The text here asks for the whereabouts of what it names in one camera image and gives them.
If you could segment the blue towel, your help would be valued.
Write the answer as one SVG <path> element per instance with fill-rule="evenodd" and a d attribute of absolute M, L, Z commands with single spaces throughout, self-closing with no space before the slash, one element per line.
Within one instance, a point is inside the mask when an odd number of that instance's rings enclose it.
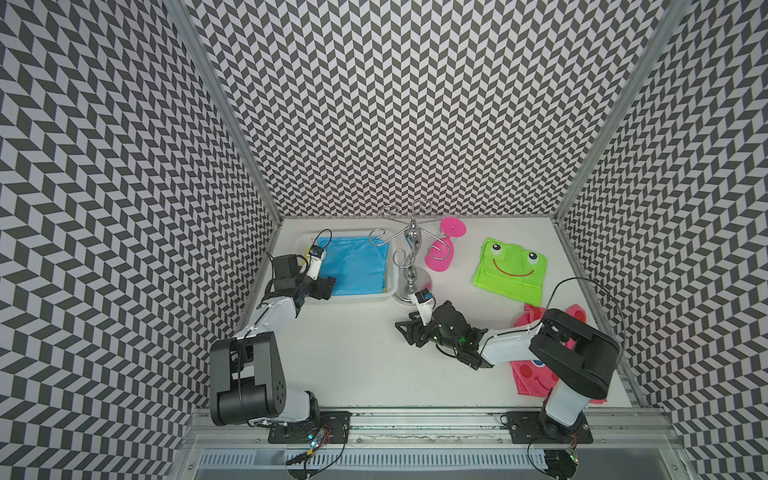
<path fill-rule="evenodd" d="M 321 237 L 326 251 L 321 277 L 335 277 L 333 297 L 381 294 L 387 286 L 389 246 L 375 247 L 367 237 Z"/>

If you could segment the white plastic perforated basket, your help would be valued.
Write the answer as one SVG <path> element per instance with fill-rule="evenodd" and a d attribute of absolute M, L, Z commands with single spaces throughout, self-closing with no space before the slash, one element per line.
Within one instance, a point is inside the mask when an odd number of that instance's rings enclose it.
<path fill-rule="evenodd" d="M 397 281 L 388 266 L 389 246 L 375 246 L 362 230 L 323 229 L 310 234 L 306 253 L 319 280 L 335 279 L 336 303 L 386 300 Z"/>

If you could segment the green frog raincoat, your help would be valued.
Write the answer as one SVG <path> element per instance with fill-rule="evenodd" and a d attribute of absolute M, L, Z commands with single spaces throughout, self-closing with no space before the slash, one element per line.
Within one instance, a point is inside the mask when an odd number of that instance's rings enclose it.
<path fill-rule="evenodd" d="M 548 258 L 523 246 L 486 238 L 473 285 L 506 298 L 540 306 Z"/>

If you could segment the pink cartoon raincoat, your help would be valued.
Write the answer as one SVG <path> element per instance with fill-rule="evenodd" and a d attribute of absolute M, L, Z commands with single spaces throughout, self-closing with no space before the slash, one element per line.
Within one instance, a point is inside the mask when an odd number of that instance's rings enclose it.
<path fill-rule="evenodd" d="M 513 326 L 533 324 L 542 318 L 544 311 L 544 308 L 525 304 L 523 313 Z M 559 380 L 559 377 L 540 360 L 511 361 L 510 365 L 520 395 L 545 398 Z"/>

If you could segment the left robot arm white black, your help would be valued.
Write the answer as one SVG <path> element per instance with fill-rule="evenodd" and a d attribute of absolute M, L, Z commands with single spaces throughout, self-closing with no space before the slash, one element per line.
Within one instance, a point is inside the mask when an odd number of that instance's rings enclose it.
<path fill-rule="evenodd" d="M 299 315 L 308 297 L 331 298 L 336 279 L 320 275 L 324 259 L 318 247 L 304 258 L 273 257 L 273 277 L 261 301 L 234 336 L 212 344 L 209 409 L 215 425 L 312 424 L 320 417 L 315 395 L 288 385 L 278 331 Z"/>

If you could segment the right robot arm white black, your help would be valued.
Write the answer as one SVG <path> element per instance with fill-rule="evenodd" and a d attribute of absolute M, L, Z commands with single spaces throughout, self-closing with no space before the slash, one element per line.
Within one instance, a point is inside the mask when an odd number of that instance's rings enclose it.
<path fill-rule="evenodd" d="M 537 322 L 521 328 L 488 330 L 471 326 L 446 301 L 432 311 L 428 322 L 412 312 L 395 328 L 409 345 L 445 347 L 452 358 L 473 370 L 512 361 L 543 363 L 557 376 L 537 419 L 548 438 L 572 434 L 584 424 L 590 401 L 607 398 L 622 353 L 610 335 L 557 308 L 545 310 Z"/>

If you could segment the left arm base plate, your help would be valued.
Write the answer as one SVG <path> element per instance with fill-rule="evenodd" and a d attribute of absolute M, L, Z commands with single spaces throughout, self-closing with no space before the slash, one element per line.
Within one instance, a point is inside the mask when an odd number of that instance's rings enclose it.
<path fill-rule="evenodd" d="M 345 444 L 348 440 L 352 413 L 350 411 L 321 411 L 315 419 L 270 426 L 269 444 L 309 445 Z"/>

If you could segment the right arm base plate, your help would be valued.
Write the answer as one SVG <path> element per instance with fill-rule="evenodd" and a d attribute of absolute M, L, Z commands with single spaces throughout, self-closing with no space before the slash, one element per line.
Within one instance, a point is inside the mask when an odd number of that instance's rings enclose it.
<path fill-rule="evenodd" d="M 543 410 L 508 411 L 501 416 L 512 442 L 519 445 L 588 445 L 594 442 L 586 416 L 580 413 L 576 422 L 564 426 Z"/>

